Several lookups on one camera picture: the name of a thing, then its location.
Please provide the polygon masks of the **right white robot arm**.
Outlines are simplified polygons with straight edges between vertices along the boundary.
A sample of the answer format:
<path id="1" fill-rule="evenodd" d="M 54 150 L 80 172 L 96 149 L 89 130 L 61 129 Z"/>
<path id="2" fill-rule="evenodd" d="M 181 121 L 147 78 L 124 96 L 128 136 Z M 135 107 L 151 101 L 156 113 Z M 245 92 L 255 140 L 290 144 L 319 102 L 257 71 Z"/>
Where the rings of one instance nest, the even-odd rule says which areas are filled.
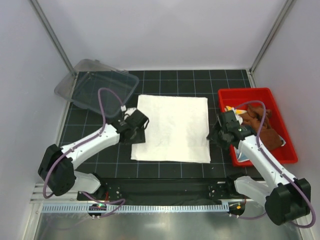
<path id="1" fill-rule="evenodd" d="M 257 133 L 241 125 L 233 111 L 221 112 L 207 139 L 222 149 L 237 148 L 249 158 L 265 184 L 248 175 L 228 177 L 225 192 L 230 198 L 244 195 L 264 207 L 266 215 L 277 226 L 311 215 L 312 226 L 316 220 L 311 204 L 311 185 L 296 178 L 260 142 Z"/>

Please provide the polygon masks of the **white towel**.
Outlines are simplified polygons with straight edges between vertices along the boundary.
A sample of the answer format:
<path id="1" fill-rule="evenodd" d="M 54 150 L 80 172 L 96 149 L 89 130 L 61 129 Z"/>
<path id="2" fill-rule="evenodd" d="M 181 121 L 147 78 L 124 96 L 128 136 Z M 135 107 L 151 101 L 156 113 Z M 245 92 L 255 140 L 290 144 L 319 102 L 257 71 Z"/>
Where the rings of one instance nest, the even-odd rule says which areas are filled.
<path id="1" fill-rule="evenodd" d="M 207 164 L 211 161 L 206 97 L 142 94 L 137 109 L 149 118 L 145 143 L 133 144 L 131 159 Z"/>

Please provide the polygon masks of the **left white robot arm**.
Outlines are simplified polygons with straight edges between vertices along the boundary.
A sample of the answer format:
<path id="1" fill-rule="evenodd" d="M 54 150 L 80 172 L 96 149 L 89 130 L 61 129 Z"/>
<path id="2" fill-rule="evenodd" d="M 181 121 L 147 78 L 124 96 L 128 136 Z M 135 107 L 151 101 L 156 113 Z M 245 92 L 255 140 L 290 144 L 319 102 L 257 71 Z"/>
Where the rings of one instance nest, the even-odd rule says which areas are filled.
<path id="1" fill-rule="evenodd" d="M 84 138 L 64 146 L 50 145 L 38 168 L 45 185 L 43 196 L 62 196 L 69 191 L 86 193 L 101 200 L 108 192 L 107 183 L 96 173 L 83 173 L 77 168 L 100 151 L 119 143 L 132 145 L 145 143 L 145 129 L 150 120 L 138 109 L 102 127 Z"/>

